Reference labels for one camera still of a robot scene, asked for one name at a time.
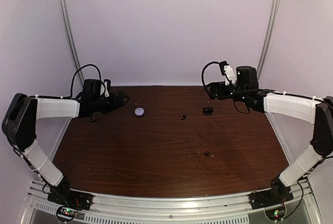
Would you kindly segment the lilac earbud charging case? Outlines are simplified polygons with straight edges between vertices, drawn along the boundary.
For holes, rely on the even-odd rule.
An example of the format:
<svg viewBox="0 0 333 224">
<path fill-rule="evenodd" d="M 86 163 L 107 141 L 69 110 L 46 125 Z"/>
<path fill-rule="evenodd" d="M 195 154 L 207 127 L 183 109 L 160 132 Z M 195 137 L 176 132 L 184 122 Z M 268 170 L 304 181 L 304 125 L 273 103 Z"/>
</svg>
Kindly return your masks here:
<svg viewBox="0 0 333 224">
<path fill-rule="evenodd" d="M 137 117 L 141 117 L 141 116 L 143 116 L 145 114 L 145 110 L 143 108 L 141 108 L 141 107 L 138 107 L 138 108 L 136 108 L 134 110 L 134 114 Z"/>
</svg>

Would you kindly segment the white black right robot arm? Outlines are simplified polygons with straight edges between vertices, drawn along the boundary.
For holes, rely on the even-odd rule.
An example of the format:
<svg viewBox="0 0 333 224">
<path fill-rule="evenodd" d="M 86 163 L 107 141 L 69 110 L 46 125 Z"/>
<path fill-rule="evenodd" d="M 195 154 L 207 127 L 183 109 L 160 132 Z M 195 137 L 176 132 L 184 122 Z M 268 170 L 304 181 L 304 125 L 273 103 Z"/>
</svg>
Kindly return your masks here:
<svg viewBox="0 0 333 224">
<path fill-rule="evenodd" d="M 267 200 L 279 203 L 287 187 L 332 158 L 332 97 L 320 98 L 262 89 L 251 66 L 233 69 L 226 62 L 211 62 L 201 72 L 204 91 L 210 99 L 243 103 L 243 114 L 264 113 L 273 127 L 289 166 L 272 181 Z"/>
</svg>

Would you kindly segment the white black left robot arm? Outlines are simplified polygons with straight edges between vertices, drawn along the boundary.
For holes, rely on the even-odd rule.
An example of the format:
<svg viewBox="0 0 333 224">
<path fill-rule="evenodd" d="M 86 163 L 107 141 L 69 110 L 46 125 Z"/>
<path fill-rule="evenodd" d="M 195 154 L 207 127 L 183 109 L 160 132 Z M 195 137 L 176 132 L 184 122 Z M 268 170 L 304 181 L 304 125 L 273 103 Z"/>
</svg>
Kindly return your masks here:
<svg viewBox="0 0 333 224">
<path fill-rule="evenodd" d="M 124 107 L 130 97 L 114 90 L 111 81 L 87 79 L 77 96 L 14 95 L 2 122 L 2 132 L 14 151 L 48 185 L 63 205 L 75 200 L 72 190 L 62 185 L 65 175 L 53 164 L 39 144 L 38 122 L 48 119 L 79 119 L 99 113 L 107 115 Z"/>
</svg>

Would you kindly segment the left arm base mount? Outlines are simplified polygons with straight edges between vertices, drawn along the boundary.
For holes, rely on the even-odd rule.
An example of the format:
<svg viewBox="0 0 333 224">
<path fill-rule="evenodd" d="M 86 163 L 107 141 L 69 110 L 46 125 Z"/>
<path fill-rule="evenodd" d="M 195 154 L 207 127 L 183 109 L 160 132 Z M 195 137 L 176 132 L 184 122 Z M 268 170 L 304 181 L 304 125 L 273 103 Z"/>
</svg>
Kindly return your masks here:
<svg viewBox="0 0 333 224">
<path fill-rule="evenodd" d="M 90 193 L 70 189 L 70 181 L 64 176 L 57 186 L 45 183 L 50 192 L 47 200 L 59 205 L 65 205 L 77 210 L 90 210 L 93 196 Z"/>
</svg>

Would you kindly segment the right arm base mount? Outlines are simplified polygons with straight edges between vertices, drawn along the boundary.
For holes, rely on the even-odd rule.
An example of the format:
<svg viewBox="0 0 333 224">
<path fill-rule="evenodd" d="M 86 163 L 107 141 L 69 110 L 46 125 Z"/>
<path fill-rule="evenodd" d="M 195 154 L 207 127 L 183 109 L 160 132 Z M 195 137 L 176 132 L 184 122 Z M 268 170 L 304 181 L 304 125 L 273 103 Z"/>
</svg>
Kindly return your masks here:
<svg viewBox="0 0 333 224">
<path fill-rule="evenodd" d="M 293 199 L 290 186 L 285 186 L 279 177 L 271 181 L 271 188 L 264 191 L 253 191 L 249 195 L 252 209 L 266 208 L 282 204 L 284 200 Z"/>
</svg>

